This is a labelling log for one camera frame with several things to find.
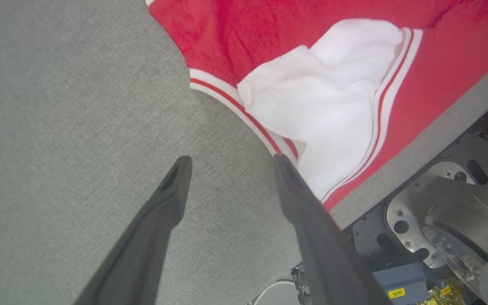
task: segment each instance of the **red garment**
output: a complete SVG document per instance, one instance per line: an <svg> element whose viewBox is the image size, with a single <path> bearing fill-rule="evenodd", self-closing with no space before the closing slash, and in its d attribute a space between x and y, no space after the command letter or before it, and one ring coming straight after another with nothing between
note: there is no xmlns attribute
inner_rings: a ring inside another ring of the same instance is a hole
<svg viewBox="0 0 488 305"><path fill-rule="evenodd" d="M272 153L298 158L290 140L264 130L231 86L254 68L299 45L312 46L343 19L390 21L422 29L417 54L394 100L385 143L370 166L326 201L330 210L397 155L488 72L488 0L154 0L151 15L180 48L190 69L227 84L194 78L192 87L224 102Z"/></svg>

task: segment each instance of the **gray fabric surface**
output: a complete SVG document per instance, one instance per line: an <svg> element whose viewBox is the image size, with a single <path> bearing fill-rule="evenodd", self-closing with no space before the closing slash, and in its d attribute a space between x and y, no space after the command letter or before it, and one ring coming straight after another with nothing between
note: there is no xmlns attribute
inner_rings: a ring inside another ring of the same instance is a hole
<svg viewBox="0 0 488 305"><path fill-rule="evenodd" d="M455 141L487 110L488 74L401 153L339 202L331 210L331 216L340 227L351 224Z"/></svg>
<svg viewBox="0 0 488 305"><path fill-rule="evenodd" d="M300 261L264 145L188 89L141 0L0 1L0 304L69 305L180 155L158 304L245 304Z"/></svg>

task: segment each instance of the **striped trim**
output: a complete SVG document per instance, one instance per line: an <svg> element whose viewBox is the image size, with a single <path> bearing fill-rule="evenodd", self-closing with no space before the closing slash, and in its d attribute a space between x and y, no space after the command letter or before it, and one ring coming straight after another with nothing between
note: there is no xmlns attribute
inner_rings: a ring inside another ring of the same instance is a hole
<svg viewBox="0 0 488 305"><path fill-rule="evenodd" d="M298 151L293 142L266 130L253 116L248 114L240 102L235 87L205 71L198 69L190 69L189 71L191 89L206 93L227 106L253 130L272 155L284 154L297 166Z"/></svg>
<svg viewBox="0 0 488 305"><path fill-rule="evenodd" d="M405 37L405 43L402 47L401 53L397 58L395 65L391 68L387 77L384 79L380 88L374 95L374 129L372 135L371 145L368 151L355 170L352 171L350 175L341 180L339 183L334 185L326 194L323 196L322 202L325 202L334 191L339 189L341 186L353 181L356 177L360 176L367 168L372 164L378 153L385 143L385 138L387 136L387 127L389 124L389 117L391 116L391 109L393 108L393 103L395 97L400 89L405 76L408 74L409 68L417 54L419 44L423 37L423 31L418 29L401 29Z"/></svg>

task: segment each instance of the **round hole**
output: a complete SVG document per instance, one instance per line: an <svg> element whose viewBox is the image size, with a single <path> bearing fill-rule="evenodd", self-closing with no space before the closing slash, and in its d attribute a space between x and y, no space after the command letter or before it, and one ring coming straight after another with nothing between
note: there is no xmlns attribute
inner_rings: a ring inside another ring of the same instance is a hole
<svg viewBox="0 0 488 305"><path fill-rule="evenodd" d="M400 220L399 222L395 223L395 232L399 234L404 234L405 232L408 232L408 229L410 227L408 226L408 222L405 222L404 220Z"/></svg>
<svg viewBox="0 0 488 305"><path fill-rule="evenodd" d="M457 174L455 174L455 177L453 177L455 180L457 181L462 181L462 182L466 182L466 174L464 172L457 172Z"/></svg>

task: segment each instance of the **red and white clothing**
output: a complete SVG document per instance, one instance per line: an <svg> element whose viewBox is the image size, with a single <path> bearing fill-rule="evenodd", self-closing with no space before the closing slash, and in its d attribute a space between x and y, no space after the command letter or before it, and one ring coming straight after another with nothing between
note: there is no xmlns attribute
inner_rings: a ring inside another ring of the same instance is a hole
<svg viewBox="0 0 488 305"><path fill-rule="evenodd" d="M236 85L262 64L299 46L314 50L340 21L383 20L401 30L403 39L374 89L371 145L357 166L335 179L339 182L315 192L319 197L325 193L328 210L488 72L488 0L147 0L147 5L184 55L191 88L228 106L271 153L284 153L295 164L299 151L306 153L301 140L261 125L244 110ZM326 147L325 156L336 155L333 149L347 149Z"/></svg>

